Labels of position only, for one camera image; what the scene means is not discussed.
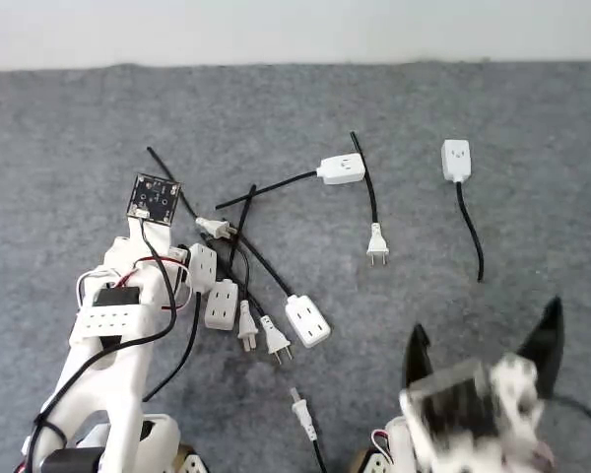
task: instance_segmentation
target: electrical plug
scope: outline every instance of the electrical plug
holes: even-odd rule
[[[254,318],[249,311],[249,302],[241,301],[238,316],[238,339],[243,341],[243,350],[249,352],[256,349],[257,333],[258,328],[256,328]]]
[[[232,235],[236,235],[236,229],[227,220],[207,220],[197,217],[195,224],[216,239],[230,239]]]
[[[274,322],[272,322],[272,319],[269,318],[269,315],[263,315],[262,317],[260,317],[260,323],[263,326],[263,330],[265,330],[265,337],[267,340],[267,352],[270,355],[276,356],[276,360],[278,360],[279,365],[283,363],[283,361],[280,359],[279,354],[281,350],[285,350],[287,352],[287,355],[289,356],[289,359],[292,360],[294,357],[292,357],[292,352],[289,349],[289,346],[292,343],[289,340],[287,340],[287,337],[283,335],[283,332],[281,332],[274,326]]]
[[[372,259],[372,266],[374,266],[374,258],[377,256],[381,257],[383,265],[387,264],[386,257],[390,254],[390,250],[387,248],[387,242],[381,232],[381,224],[372,224],[372,235],[365,254]]]
[[[315,427],[313,426],[313,419],[311,418],[311,414],[308,412],[306,400],[299,397],[297,389],[295,389],[294,387],[290,389],[290,393],[292,395],[292,398],[294,399],[292,411],[297,416],[297,419],[306,431],[308,439],[311,441],[316,441],[317,432],[315,431]]]

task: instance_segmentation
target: white robot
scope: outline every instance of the white robot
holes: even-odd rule
[[[469,360],[434,372],[429,340],[417,325],[410,337],[400,394],[402,416],[372,433],[375,449],[360,473],[550,473],[551,450],[536,437],[544,400],[553,395],[562,358],[560,299],[516,354],[495,366]]]
[[[70,352],[16,471],[207,471],[190,448],[180,446],[179,428],[171,417],[142,410],[153,342],[167,334],[183,308],[175,293],[192,295],[188,251],[170,242],[179,193],[177,182],[138,175],[128,208],[130,236],[117,237],[102,265],[80,278]],[[214,252],[201,249],[198,257],[213,268],[214,280]],[[184,283],[177,280],[174,291],[171,281],[179,271],[186,277]],[[165,322],[165,329],[157,328]],[[73,444],[77,430],[96,411],[105,411],[109,423],[95,426]]]
[[[142,410],[153,342],[168,333],[194,292],[214,284],[217,271],[211,249],[171,246],[180,192],[177,182],[138,175],[127,212],[130,236],[118,237],[102,265],[77,284],[80,309],[70,352],[25,441],[17,472],[207,472],[199,456],[180,444],[171,417]],[[184,292],[186,303],[179,304],[176,296]],[[555,299],[516,355],[491,368],[468,361],[433,372],[427,335],[417,325],[404,361],[403,415],[372,434],[377,449],[361,457],[355,471],[553,471],[551,452],[535,430],[558,376],[563,338]],[[109,423],[74,444],[75,433],[96,411],[105,411]]]

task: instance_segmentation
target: circuit board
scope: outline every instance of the circuit board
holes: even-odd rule
[[[148,174],[138,174],[127,206],[127,216],[170,226],[181,184]]]

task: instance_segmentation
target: white plug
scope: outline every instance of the white plug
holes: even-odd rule
[[[269,315],[263,315],[260,317],[260,323],[263,326],[263,330],[265,330],[265,337],[267,341],[267,352],[270,355],[275,355],[276,360],[278,360],[278,364],[281,365],[283,361],[280,359],[279,352],[281,350],[285,350],[287,355],[289,355],[289,359],[292,360],[292,352],[289,349],[289,346],[292,344],[287,337],[283,335],[283,332],[278,330],[274,326],[274,322],[272,319],[269,318]]]
[[[381,257],[383,265],[387,264],[386,258],[390,254],[390,250],[381,232],[381,224],[372,224],[370,243],[367,244],[367,252],[365,254],[371,258],[372,266],[374,266],[374,258],[377,256]]]
[[[256,328],[254,318],[249,311],[249,302],[241,301],[238,316],[238,339],[243,341],[243,350],[249,352],[256,349],[257,333],[258,328]]]
[[[308,439],[311,441],[316,441],[317,432],[315,431],[315,427],[313,427],[313,419],[311,418],[311,415],[308,412],[308,407],[306,407],[306,400],[299,397],[297,389],[295,389],[294,387],[290,389],[290,393],[292,394],[292,398],[294,399],[292,411],[297,416],[297,419],[299,420],[300,424],[304,427],[304,430],[308,435]]]
[[[208,296],[204,323],[208,328],[217,330],[232,330],[236,316],[236,298],[238,285],[230,279],[215,283],[215,287]]]
[[[322,177],[325,184],[357,182],[365,176],[365,166],[359,153],[334,156],[322,160],[317,176]]]
[[[195,224],[216,239],[230,239],[232,235],[236,235],[236,229],[226,220],[207,220],[203,217],[197,217]]]
[[[331,327],[309,296],[289,296],[285,312],[306,348],[314,347],[331,334]]]
[[[440,152],[446,180],[464,182],[471,176],[471,148],[467,140],[444,140]]]
[[[203,244],[195,243],[190,247],[190,277],[186,284],[195,293],[209,293],[217,278],[217,253]]]

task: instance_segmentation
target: white power outlet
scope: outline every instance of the white power outlet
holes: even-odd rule
[[[382,453],[373,453],[361,473],[391,473],[390,464]]]
[[[199,455],[188,455],[177,473],[208,473],[208,469],[199,458]]]
[[[440,152],[446,180],[464,182],[471,176],[471,148],[467,140],[444,140]]]
[[[215,286],[217,278],[217,253],[203,244],[195,243],[190,247],[190,278],[186,284],[192,291],[206,294]]]
[[[331,327],[309,296],[289,296],[285,311],[306,348],[317,345],[331,334]]]
[[[325,184],[346,184],[358,182],[365,176],[365,165],[359,153],[333,156],[322,160],[317,175]]]
[[[215,283],[208,296],[204,323],[208,328],[232,330],[238,303],[238,286],[230,279]]]

